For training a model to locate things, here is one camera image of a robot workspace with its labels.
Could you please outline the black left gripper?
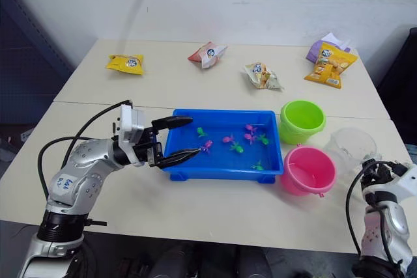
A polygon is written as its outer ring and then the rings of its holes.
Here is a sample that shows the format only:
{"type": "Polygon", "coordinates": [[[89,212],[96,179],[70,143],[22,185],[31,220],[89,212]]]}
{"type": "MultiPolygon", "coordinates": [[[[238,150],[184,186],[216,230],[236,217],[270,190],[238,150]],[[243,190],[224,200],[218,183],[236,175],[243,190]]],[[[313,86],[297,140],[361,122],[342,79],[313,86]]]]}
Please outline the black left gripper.
{"type": "Polygon", "coordinates": [[[150,167],[165,169],[184,163],[200,153],[200,148],[187,148],[171,153],[164,157],[162,144],[157,135],[160,130],[172,130],[180,128],[193,122],[192,117],[170,116],[159,118],[151,122],[152,127],[144,129],[142,136],[137,144],[134,145],[134,152],[140,162],[148,163],[150,167]]]}

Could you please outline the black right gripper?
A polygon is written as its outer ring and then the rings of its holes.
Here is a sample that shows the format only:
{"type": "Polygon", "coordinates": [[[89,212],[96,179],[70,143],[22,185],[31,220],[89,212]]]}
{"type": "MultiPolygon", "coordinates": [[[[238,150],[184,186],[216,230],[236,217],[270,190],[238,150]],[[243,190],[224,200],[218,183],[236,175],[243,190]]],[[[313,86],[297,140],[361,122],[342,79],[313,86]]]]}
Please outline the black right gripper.
{"type": "Polygon", "coordinates": [[[375,161],[373,158],[362,163],[362,173],[369,174],[371,181],[392,181],[394,175],[401,177],[408,168],[391,161],[375,161]]]}

